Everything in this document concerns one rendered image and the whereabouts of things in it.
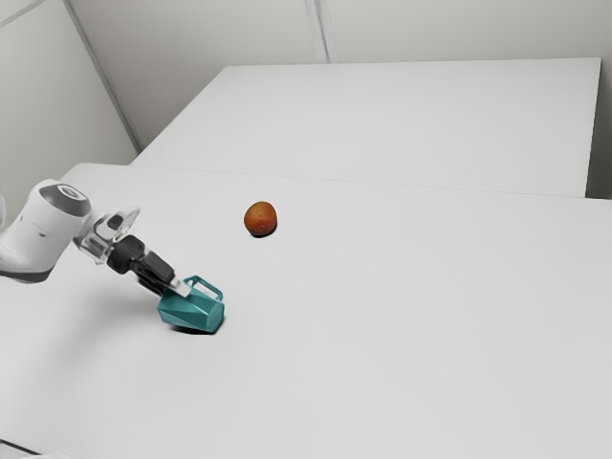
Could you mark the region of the red orange round fruit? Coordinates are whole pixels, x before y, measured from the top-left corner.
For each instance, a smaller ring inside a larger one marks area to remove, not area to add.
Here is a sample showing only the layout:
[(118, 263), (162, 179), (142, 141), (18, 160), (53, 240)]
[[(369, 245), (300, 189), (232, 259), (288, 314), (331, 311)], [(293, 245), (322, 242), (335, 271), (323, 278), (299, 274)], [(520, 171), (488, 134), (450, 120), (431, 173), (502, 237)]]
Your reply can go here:
[(269, 202), (253, 203), (245, 212), (243, 223), (251, 236), (265, 237), (277, 228), (276, 210)]

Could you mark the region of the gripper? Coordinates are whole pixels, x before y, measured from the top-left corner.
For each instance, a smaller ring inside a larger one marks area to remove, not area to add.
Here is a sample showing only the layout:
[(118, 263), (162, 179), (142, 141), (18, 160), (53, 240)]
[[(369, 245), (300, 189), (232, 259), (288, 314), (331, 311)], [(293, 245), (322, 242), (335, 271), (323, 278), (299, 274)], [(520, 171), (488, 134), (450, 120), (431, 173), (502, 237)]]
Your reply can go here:
[(153, 251), (144, 253), (144, 242), (136, 236), (127, 235), (113, 246), (106, 264), (121, 275), (134, 273), (138, 282), (157, 296), (163, 296), (166, 291), (180, 297), (190, 294), (190, 287), (159, 255)]

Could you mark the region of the teal faceted mug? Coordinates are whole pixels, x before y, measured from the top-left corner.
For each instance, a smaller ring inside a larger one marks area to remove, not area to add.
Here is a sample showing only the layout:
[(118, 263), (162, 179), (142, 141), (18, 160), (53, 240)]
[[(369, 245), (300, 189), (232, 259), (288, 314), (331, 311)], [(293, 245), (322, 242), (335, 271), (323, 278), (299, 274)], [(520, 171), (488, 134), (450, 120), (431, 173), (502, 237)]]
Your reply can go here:
[(166, 289), (158, 306), (162, 322), (208, 334), (217, 332), (225, 315), (223, 293), (201, 276), (183, 280), (187, 296)]

